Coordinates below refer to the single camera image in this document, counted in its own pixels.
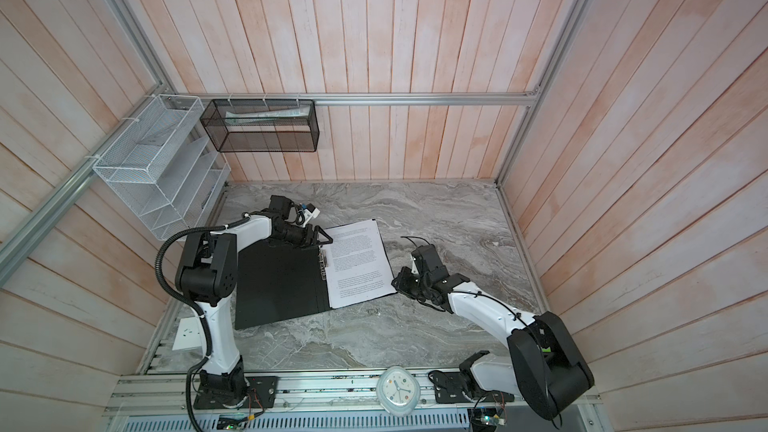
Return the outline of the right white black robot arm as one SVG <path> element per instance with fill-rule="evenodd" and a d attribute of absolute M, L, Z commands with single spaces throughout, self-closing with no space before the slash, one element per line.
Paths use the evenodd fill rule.
<path fill-rule="evenodd" d="M 504 354 L 481 350 L 461 362 L 453 377 L 468 399 L 490 392 L 520 395 L 539 417 L 553 420 L 595 385 L 586 359 L 552 312 L 522 311 L 461 274 L 432 280 L 404 267 L 392 286 L 422 305 L 473 322 L 505 346 Z"/>

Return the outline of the blue black file folder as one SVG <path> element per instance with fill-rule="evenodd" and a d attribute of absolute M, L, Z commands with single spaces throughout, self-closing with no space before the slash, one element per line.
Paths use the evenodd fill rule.
<path fill-rule="evenodd" d="M 239 255 L 237 330 L 333 310 L 322 246 L 300 248 L 278 240 L 257 242 Z"/>

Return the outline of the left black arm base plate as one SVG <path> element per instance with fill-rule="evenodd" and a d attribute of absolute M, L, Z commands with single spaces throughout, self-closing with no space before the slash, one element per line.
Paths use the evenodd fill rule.
<path fill-rule="evenodd" d="M 243 392 L 228 391 L 213 386 L 199 386 L 194 401 L 195 410 L 255 408 L 271 409 L 278 392 L 278 376 L 246 376 Z"/>

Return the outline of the white printed paper stack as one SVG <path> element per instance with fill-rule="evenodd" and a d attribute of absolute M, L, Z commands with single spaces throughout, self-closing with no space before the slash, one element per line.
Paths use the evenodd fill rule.
<path fill-rule="evenodd" d="M 330 228 L 321 247 L 329 305 L 340 309 L 395 293 L 392 269 L 375 219 Z"/>

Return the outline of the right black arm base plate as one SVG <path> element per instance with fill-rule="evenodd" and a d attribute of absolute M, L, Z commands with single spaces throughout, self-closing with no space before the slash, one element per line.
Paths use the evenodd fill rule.
<path fill-rule="evenodd" d="M 515 401 L 513 394 L 482 389 L 469 372 L 432 370 L 427 377 L 433 385 L 436 401 L 440 404 L 469 403 L 478 400 L 494 401 L 499 404 Z"/>

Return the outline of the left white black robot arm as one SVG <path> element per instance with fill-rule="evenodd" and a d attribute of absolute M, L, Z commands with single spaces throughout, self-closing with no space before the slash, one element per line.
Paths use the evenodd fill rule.
<path fill-rule="evenodd" d="M 188 305 L 202 327 L 203 359 L 189 375 L 200 378 L 199 392 L 215 397 L 227 408 L 239 406 L 249 393 L 243 358 L 234 338 L 230 316 L 231 295 L 237 285 L 239 252 L 257 242 L 274 239 L 299 248 L 320 245 L 325 231 L 310 221 L 319 215 L 311 203 L 301 204 L 273 195 L 267 208 L 244 213 L 220 226 L 199 226 L 177 231 L 163 243 L 165 249 L 184 241 L 175 287 L 162 286 Z"/>

